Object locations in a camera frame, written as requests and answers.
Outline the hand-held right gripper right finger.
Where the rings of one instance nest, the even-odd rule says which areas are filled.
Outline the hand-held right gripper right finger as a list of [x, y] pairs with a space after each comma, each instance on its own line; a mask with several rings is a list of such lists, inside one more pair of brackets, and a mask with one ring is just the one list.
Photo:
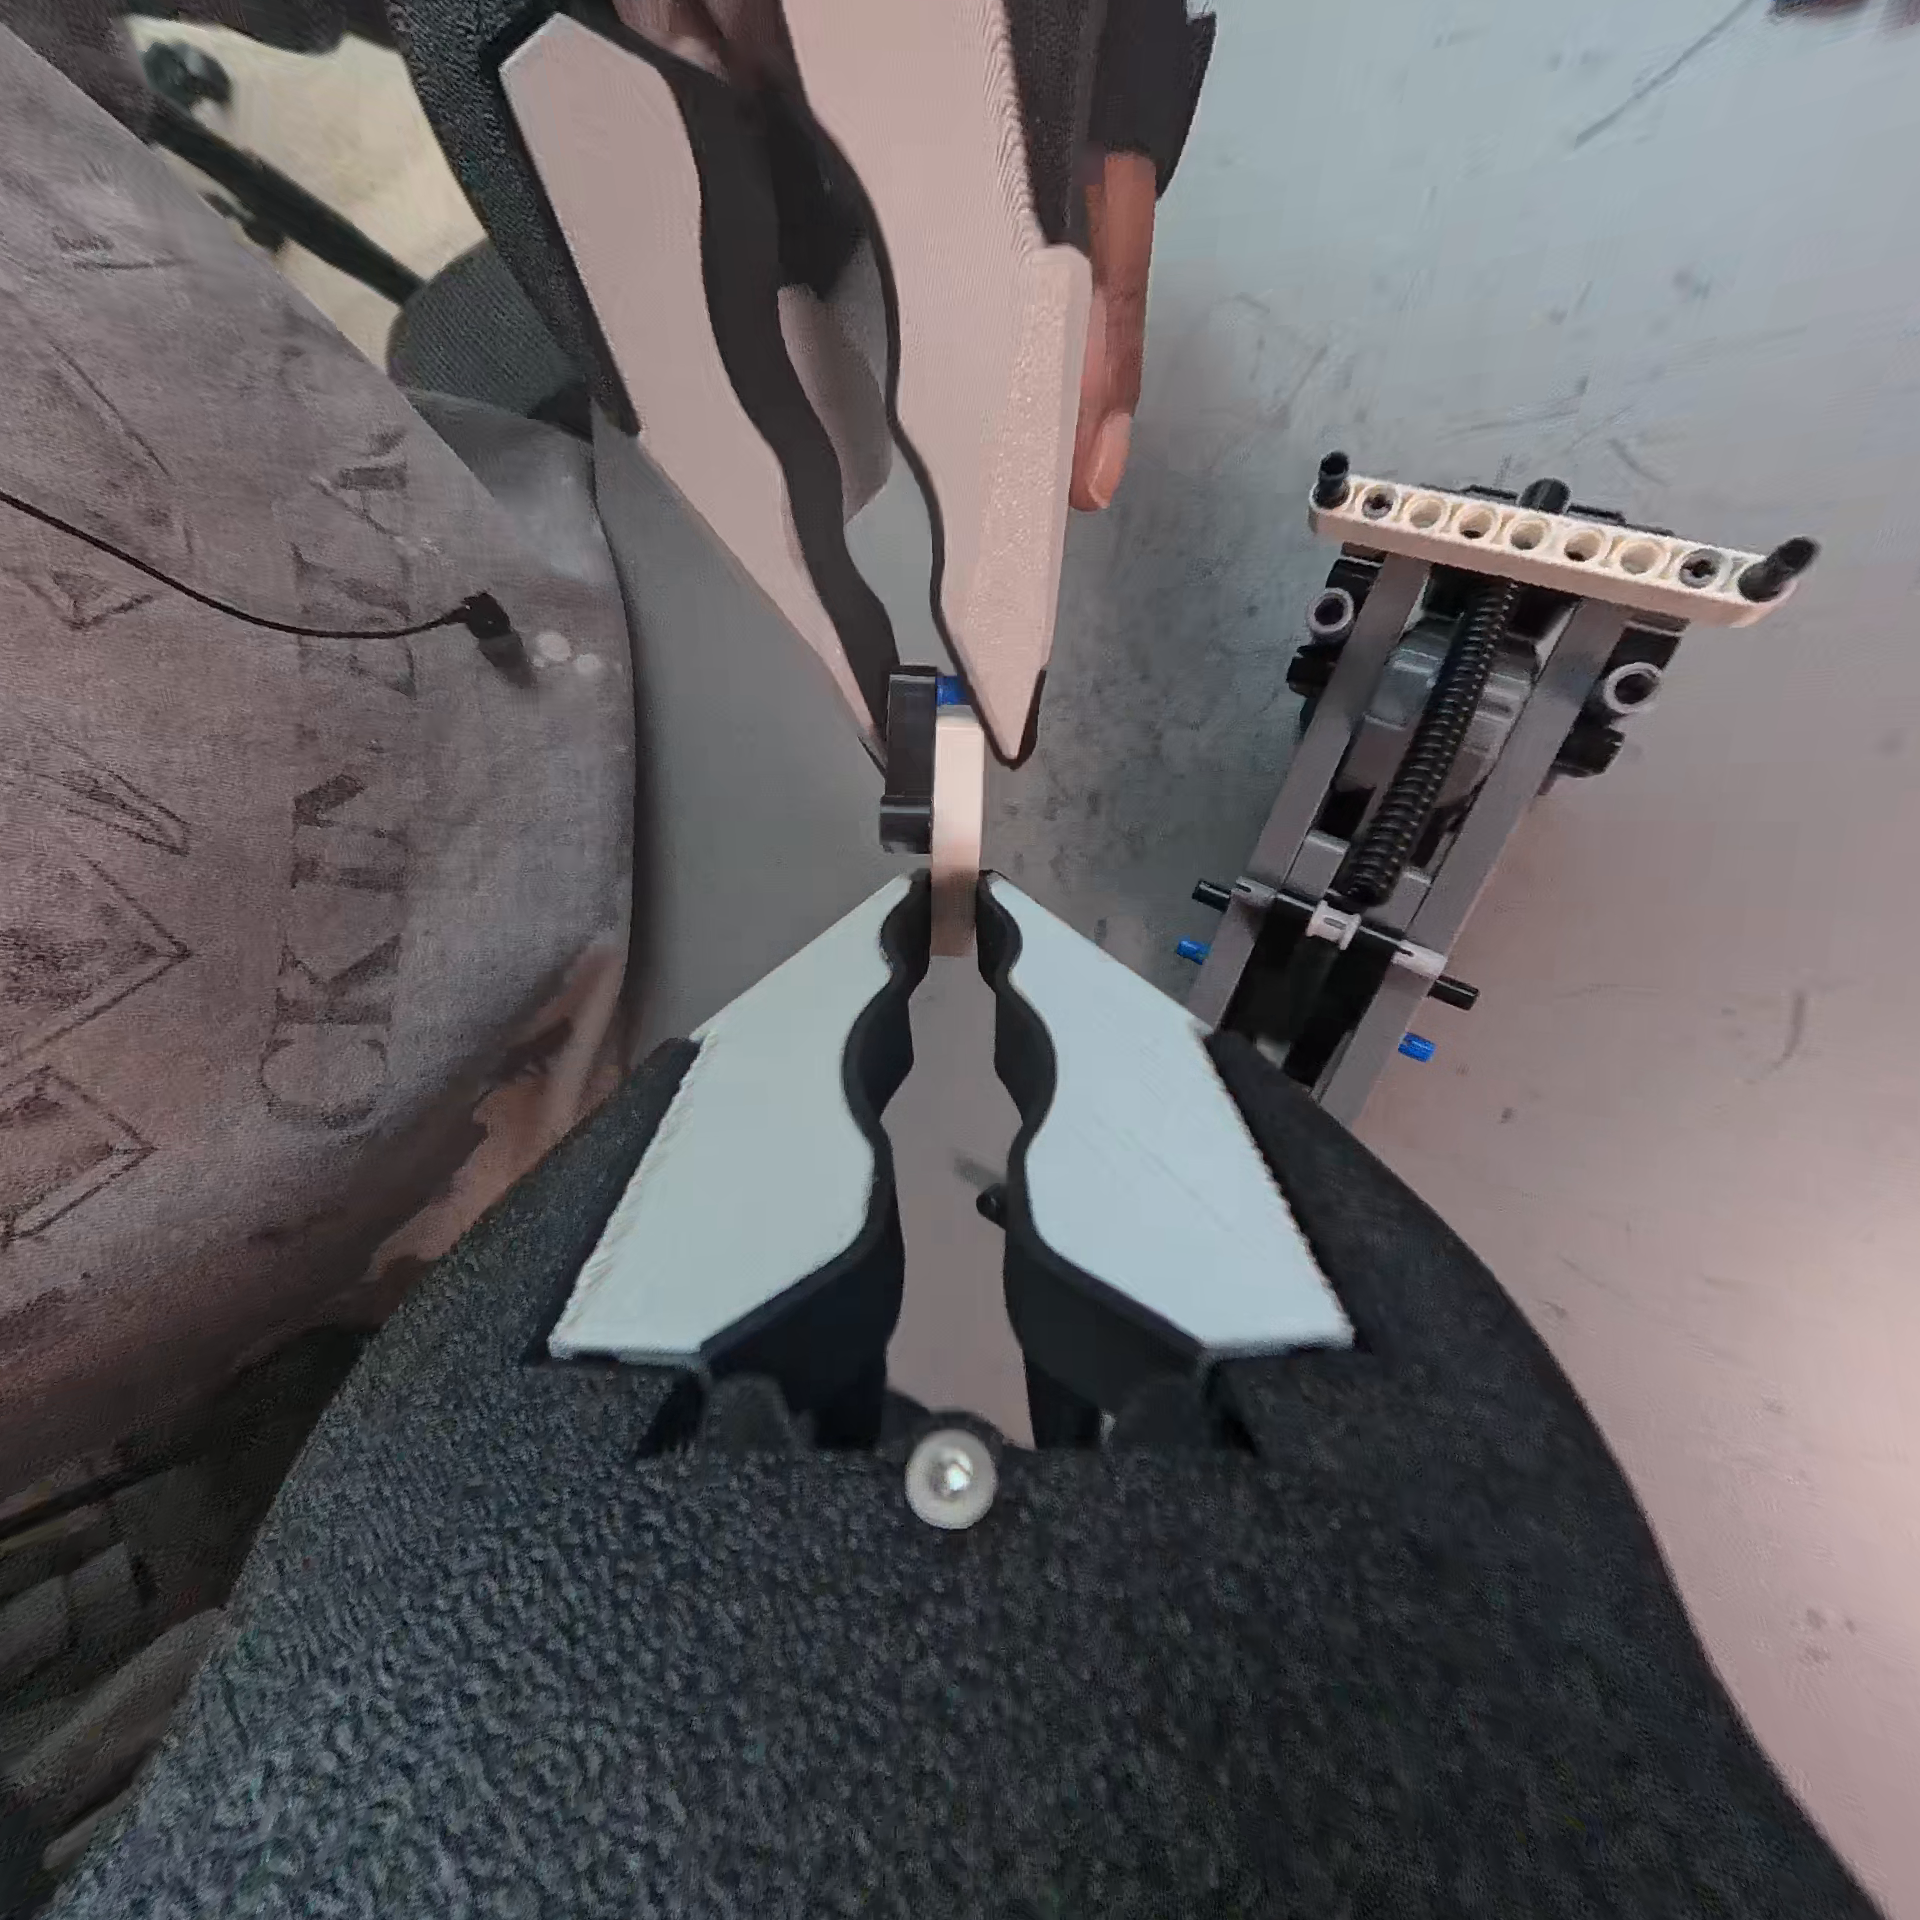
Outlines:
[[1003, 1295], [1031, 1364], [1346, 1351], [1353, 1322], [1183, 1004], [1009, 878], [977, 889], [1015, 1101]]

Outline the person's grey printed sweatshirt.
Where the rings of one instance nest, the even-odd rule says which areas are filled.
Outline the person's grey printed sweatshirt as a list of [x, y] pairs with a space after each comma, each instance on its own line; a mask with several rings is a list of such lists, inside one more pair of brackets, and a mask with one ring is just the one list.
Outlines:
[[389, 378], [5, 4], [5, 1481], [348, 1311], [633, 898], [569, 431]]

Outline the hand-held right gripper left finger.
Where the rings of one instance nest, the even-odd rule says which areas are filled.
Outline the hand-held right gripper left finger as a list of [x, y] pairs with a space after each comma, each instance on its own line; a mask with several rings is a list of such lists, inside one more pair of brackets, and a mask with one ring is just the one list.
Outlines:
[[928, 878], [891, 878], [691, 1038], [693, 1055], [571, 1284], [554, 1360], [708, 1364], [809, 1293], [877, 1292], [873, 1332], [827, 1332], [827, 1366], [881, 1353], [904, 1256], [882, 1116], [914, 1062]]

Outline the white bent toy beam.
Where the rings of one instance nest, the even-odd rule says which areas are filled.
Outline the white bent toy beam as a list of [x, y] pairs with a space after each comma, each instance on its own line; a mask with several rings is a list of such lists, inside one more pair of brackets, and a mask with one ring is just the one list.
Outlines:
[[898, 666], [885, 693], [881, 844], [927, 856], [931, 948], [977, 945], [991, 738], [959, 676]]

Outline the person's left hand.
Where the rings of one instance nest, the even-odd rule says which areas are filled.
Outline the person's left hand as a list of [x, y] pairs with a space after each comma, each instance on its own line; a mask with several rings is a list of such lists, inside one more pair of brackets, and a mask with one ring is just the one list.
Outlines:
[[1105, 512], [1130, 464], [1140, 401], [1159, 176], [1152, 157], [1131, 151], [1093, 151], [1083, 173], [1093, 298], [1071, 504]]

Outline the grey black toy chassis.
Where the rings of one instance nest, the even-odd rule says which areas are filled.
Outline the grey black toy chassis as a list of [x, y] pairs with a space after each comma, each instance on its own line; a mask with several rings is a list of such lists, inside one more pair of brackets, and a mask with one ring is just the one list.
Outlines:
[[1232, 885], [1192, 1007], [1353, 1121], [1428, 1004], [1480, 992], [1452, 952], [1531, 804], [1604, 775], [1693, 629], [1783, 606], [1818, 540], [1682, 537], [1572, 501], [1367, 473], [1332, 447], [1308, 493], [1335, 543], [1288, 665], [1301, 714], [1281, 793]]

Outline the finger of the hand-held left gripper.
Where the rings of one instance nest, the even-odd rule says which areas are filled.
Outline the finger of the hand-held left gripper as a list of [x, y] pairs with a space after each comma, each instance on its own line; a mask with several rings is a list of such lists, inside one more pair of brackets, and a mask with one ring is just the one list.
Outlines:
[[1044, 238], [997, 1], [786, 1], [815, 124], [867, 191], [897, 348], [887, 412], [940, 535], [931, 601], [1019, 766], [1053, 646], [1091, 268]]
[[563, 4], [499, 74], [641, 452], [882, 762], [897, 632], [849, 551], [882, 465], [868, 405], [832, 420], [873, 383], [832, 309], [786, 276], [757, 110], [611, 4]]

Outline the grey desk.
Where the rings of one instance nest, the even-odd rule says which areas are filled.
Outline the grey desk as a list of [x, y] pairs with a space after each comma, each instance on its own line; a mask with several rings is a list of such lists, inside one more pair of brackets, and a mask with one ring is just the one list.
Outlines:
[[1356, 1134], [1608, 1431], [1701, 1639], [1916, 1916], [1916, 4], [1219, 4], [1133, 457], [993, 862], [1185, 993], [1283, 778], [1306, 492], [1821, 542], [1525, 818]]

